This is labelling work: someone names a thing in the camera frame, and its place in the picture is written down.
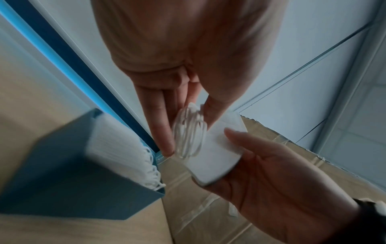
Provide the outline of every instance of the blue cardboard box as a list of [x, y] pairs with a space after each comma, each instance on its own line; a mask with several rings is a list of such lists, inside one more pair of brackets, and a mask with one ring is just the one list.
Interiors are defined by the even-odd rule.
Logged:
[[127, 219], [163, 197], [164, 189], [145, 188], [85, 156], [102, 113], [93, 109], [41, 138], [1, 193], [0, 213]]

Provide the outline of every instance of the wooden surface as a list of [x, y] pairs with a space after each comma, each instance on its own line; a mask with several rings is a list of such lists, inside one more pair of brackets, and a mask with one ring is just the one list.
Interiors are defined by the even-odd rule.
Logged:
[[[23, 49], [0, 36], [0, 190], [37, 138], [88, 109]], [[171, 244], [172, 241], [159, 200], [126, 221], [0, 215], [0, 243]]]

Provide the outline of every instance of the white face mask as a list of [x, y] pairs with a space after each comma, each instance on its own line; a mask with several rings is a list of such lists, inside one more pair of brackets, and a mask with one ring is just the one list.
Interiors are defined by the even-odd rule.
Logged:
[[153, 165], [152, 151], [142, 144], [134, 131], [109, 114], [96, 118], [86, 157], [149, 189], [156, 191], [165, 187]]
[[215, 182], [230, 172], [243, 149], [224, 135], [225, 128], [246, 131], [236, 112], [226, 112], [207, 130], [203, 113], [194, 103], [179, 111], [172, 127], [176, 141], [175, 160], [183, 163], [201, 186]]

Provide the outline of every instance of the black sleeve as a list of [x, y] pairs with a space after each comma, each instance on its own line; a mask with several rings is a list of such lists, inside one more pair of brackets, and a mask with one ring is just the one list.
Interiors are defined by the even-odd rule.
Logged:
[[345, 229], [334, 234], [325, 244], [334, 243], [386, 243], [386, 216], [380, 215], [375, 203], [355, 201], [359, 204], [359, 216]]

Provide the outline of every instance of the hand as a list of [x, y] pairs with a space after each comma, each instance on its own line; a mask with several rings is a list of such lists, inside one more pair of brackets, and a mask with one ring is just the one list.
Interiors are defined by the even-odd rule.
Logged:
[[256, 79], [275, 42], [286, 0], [93, 0], [115, 64], [133, 81], [165, 156], [177, 111], [209, 94], [210, 127]]
[[348, 225], [359, 206], [331, 178], [284, 145], [225, 130], [246, 149], [237, 166], [206, 187], [253, 225], [285, 243], [321, 243]]

